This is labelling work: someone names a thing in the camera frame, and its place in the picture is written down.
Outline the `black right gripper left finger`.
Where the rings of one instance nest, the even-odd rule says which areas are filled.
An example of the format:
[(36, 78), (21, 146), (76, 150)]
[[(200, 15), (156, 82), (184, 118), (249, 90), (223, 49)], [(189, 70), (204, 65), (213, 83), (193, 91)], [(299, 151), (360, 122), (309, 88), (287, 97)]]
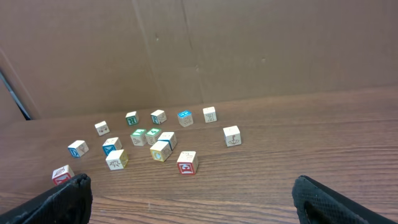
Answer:
[(91, 179), (78, 174), (1, 215), (5, 224), (87, 224), (91, 217)]

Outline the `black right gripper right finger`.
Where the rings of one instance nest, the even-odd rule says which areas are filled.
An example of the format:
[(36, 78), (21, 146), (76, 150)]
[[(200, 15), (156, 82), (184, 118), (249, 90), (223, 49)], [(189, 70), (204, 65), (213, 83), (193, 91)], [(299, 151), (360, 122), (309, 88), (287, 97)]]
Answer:
[(397, 224), (306, 175), (295, 180), (292, 197), (300, 224)]

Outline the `block with red side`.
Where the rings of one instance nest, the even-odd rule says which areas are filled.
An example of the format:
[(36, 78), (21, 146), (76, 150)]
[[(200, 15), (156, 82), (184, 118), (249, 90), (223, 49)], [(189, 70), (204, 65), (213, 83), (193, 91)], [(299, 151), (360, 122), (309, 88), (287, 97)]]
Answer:
[(71, 167), (69, 165), (65, 165), (53, 171), (52, 181), (55, 185), (60, 185), (74, 176), (75, 174), (72, 171)]

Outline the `block with blue H side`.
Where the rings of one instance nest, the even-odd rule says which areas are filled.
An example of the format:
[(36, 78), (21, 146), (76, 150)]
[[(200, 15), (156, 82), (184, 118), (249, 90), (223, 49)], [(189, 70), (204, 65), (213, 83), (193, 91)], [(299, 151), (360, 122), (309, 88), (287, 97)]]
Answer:
[(103, 151), (106, 156), (109, 155), (111, 151), (122, 149), (121, 141), (118, 137), (108, 138), (102, 145)]

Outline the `block with yellow C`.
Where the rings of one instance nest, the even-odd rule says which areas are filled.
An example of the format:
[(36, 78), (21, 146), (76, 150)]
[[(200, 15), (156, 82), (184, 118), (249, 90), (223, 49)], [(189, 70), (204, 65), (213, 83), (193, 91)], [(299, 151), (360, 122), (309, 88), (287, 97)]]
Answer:
[(165, 162), (172, 154), (172, 150), (167, 141), (157, 141), (150, 148), (150, 154), (154, 160)]

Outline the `block with red G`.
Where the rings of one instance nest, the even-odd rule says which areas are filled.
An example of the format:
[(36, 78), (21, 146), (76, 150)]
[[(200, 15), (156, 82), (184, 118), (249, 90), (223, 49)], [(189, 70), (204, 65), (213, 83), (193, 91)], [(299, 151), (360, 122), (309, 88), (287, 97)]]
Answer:
[(195, 175), (198, 165), (196, 151), (182, 151), (177, 159), (177, 167), (182, 175)]

